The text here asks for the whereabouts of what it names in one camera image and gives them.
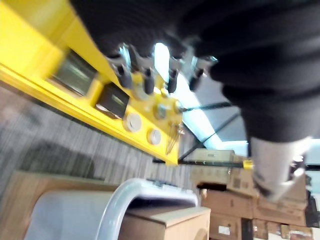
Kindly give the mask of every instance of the metal pole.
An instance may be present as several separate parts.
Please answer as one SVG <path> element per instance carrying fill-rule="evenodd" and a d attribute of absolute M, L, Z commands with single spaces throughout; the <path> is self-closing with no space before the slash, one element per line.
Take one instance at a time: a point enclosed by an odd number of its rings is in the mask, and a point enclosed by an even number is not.
<path fill-rule="evenodd" d="M 165 164 L 164 161 L 154 158 L 152 160 L 154 164 Z M 196 161 L 196 160 L 182 160 L 179 164 L 183 165 L 195 165 L 195 166 L 208 166 L 208 167 L 226 167 L 226 168 L 244 168 L 242 162 L 230 162 L 230 161 Z"/>
<path fill-rule="evenodd" d="M 198 147 L 200 147 L 202 144 L 204 144 L 209 138 L 211 138 L 213 135 L 219 133 L 222 129 L 224 129 L 227 125 L 229 125 L 231 122 L 233 122 L 237 117 L 240 116 L 240 113 L 236 113 L 233 116 L 231 116 L 227 121 L 225 121 L 224 123 L 222 123 L 221 126 L 219 126 L 216 131 L 211 134 L 210 136 L 208 136 L 206 139 L 204 139 L 201 142 L 198 142 L 196 145 L 194 145 L 193 147 L 191 147 L 187 152 L 185 152 L 181 157 L 179 157 L 178 159 L 178 164 L 185 159 L 185 157 L 187 157 L 190 153 L 192 153 L 195 149 L 197 149 Z"/>
<path fill-rule="evenodd" d="M 305 170 L 306 171 L 320 171 L 320 164 L 306 164 L 305 165 Z"/>
<path fill-rule="evenodd" d="M 183 112 L 189 112 L 192 110 L 214 110 L 214 109 L 222 109 L 222 108 L 228 108 L 228 107 L 233 107 L 232 103 L 224 101 L 224 102 L 218 102 L 218 103 L 213 103 L 213 104 L 208 104 L 208 105 L 203 105 L 203 106 L 194 106 L 194 107 L 189 107 L 183 110 Z"/>

